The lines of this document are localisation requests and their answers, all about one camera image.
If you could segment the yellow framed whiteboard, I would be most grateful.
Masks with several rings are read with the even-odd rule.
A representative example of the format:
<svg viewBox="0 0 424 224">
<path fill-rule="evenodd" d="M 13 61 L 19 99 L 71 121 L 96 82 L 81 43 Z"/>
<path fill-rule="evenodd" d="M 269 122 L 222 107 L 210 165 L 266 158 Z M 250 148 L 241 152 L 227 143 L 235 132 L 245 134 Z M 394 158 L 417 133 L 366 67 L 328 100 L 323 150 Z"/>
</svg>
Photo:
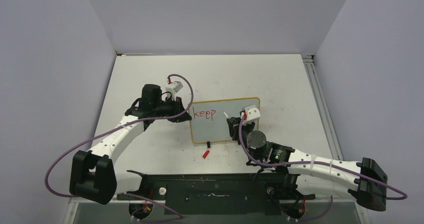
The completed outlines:
<svg viewBox="0 0 424 224">
<path fill-rule="evenodd" d="M 192 116 L 190 124 L 191 140 L 194 144 L 229 142 L 229 127 L 223 114 L 225 111 L 229 118 L 239 117 L 246 106 L 256 105 L 260 108 L 258 97 L 245 97 L 234 99 L 221 99 L 210 101 L 195 101 L 188 113 Z"/>
</svg>

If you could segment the red marker cap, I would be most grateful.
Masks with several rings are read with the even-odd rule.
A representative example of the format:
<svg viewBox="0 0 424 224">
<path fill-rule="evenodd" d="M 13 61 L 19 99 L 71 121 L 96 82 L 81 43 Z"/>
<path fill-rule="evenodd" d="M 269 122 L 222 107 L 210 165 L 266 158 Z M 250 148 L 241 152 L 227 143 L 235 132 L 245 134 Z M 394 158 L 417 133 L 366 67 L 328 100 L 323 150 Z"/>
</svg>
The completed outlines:
<svg viewBox="0 0 424 224">
<path fill-rule="evenodd" d="M 210 150 L 205 151 L 205 153 L 202 155 L 202 158 L 205 159 L 209 153 L 210 153 Z"/>
</svg>

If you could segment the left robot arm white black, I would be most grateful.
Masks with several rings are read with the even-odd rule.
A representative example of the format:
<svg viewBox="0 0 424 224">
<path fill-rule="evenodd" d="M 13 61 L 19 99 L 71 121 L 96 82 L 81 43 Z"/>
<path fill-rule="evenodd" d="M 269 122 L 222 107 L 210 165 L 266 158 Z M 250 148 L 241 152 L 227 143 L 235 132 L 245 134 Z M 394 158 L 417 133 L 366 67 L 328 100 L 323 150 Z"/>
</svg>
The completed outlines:
<svg viewBox="0 0 424 224">
<path fill-rule="evenodd" d="M 136 171 L 115 172 L 115 163 L 129 144 L 157 119 L 173 123 L 190 121 L 177 93 L 183 84 L 174 81 L 162 90 L 155 84 L 146 84 L 141 97 L 124 113 L 114 131 L 105 135 L 98 144 L 87 151 L 74 154 L 71 166 L 69 192 L 99 204 L 107 204 L 117 194 L 130 192 L 136 199 L 149 194 L 149 185 Z"/>
</svg>

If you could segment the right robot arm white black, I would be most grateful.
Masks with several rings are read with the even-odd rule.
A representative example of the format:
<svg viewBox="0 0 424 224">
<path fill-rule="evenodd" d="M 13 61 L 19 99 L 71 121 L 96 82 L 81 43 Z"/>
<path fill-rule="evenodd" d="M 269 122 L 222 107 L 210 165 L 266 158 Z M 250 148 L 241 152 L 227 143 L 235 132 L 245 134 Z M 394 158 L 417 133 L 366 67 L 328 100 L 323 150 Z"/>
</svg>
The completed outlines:
<svg viewBox="0 0 424 224">
<path fill-rule="evenodd" d="M 270 193 L 270 198 L 327 195 L 352 199 L 377 212 L 387 209 L 388 176 L 375 160 L 366 157 L 361 161 L 323 158 L 267 141 L 263 132 L 254 130 L 254 122 L 231 117 L 226 123 L 229 136 L 247 155 L 246 165 L 258 166 L 261 172 L 270 169 L 283 175 L 283 187 Z"/>
</svg>

